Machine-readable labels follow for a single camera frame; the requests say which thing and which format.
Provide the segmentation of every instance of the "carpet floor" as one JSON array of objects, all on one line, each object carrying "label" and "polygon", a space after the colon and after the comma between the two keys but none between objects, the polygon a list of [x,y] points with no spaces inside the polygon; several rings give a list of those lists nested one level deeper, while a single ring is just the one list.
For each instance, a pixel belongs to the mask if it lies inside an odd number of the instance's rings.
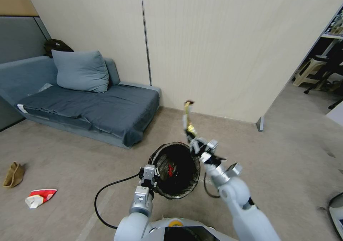
[{"label": "carpet floor", "polygon": [[[343,191],[343,128],[324,115],[331,94],[287,85],[265,116],[265,131],[252,123],[201,114],[199,135],[219,141],[227,165],[239,162],[242,179],[282,240],[338,240],[325,208]],[[131,176],[164,143],[185,141],[182,111],[160,108],[144,139],[126,150],[35,122],[0,133],[0,176],[13,161],[25,164],[21,184],[0,189],[1,240],[113,240],[114,231],[94,215],[94,196],[104,185]],[[181,200],[156,195],[151,219],[184,217],[236,238],[228,209],[206,195],[202,169],[195,190]],[[103,218],[113,225],[128,214],[138,178],[99,196]],[[56,188],[47,203],[30,210],[31,190]]]}]

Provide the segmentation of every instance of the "black mesh basket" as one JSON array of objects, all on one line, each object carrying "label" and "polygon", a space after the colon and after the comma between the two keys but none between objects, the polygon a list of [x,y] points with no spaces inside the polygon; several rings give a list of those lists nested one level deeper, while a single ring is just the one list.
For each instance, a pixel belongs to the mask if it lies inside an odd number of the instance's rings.
[{"label": "black mesh basket", "polygon": [[155,192],[167,199],[183,198],[198,183],[200,162],[189,146],[181,143],[168,143],[160,146],[149,158],[149,164],[155,165],[160,173]]}]

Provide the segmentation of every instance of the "beige wall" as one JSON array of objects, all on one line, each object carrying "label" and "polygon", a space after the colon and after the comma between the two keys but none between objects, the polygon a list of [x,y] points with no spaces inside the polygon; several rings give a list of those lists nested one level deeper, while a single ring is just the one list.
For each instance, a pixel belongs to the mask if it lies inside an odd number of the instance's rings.
[{"label": "beige wall", "polygon": [[38,16],[30,0],[0,0],[0,16]]},{"label": "beige wall", "polygon": [[31,0],[52,38],[113,58],[122,81],[148,84],[141,0]]},{"label": "beige wall", "polygon": [[[32,0],[53,38],[98,49],[121,80],[149,83],[141,0]],[[342,0],[144,0],[162,105],[256,122]]]},{"label": "beige wall", "polygon": [[144,0],[162,105],[256,122],[343,0]]}]

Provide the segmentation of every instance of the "blue sofa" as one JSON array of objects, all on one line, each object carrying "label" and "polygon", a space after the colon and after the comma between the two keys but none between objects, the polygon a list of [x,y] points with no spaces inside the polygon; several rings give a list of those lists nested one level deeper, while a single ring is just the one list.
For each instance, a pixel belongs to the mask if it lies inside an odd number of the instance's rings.
[{"label": "blue sofa", "polygon": [[[59,87],[53,59],[40,56],[0,64],[0,96],[29,120],[130,148],[143,138],[144,129],[158,110],[161,90],[121,82],[114,61],[104,60],[109,87],[103,94]],[[47,84],[52,87],[44,90]],[[42,99],[46,106],[38,102]],[[77,104],[82,100],[87,102],[84,108]],[[56,109],[58,105],[70,111],[70,106],[75,104],[76,109],[70,114]]]}]

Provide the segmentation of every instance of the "crumpled snack bag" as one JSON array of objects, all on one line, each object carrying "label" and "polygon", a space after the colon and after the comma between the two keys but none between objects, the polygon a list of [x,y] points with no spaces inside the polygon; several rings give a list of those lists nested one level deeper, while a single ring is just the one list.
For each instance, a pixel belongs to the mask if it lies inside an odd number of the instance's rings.
[{"label": "crumpled snack bag", "polygon": [[33,190],[30,193],[30,196],[25,198],[25,203],[30,209],[35,209],[41,204],[44,204],[49,200],[55,193],[57,189],[39,189]]},{"label": "crumpled snack bag", "polygon": [[17,162],[13,162],[8,169],[3,186],[15,187],[18,185],[24,177],[25,168]]}]

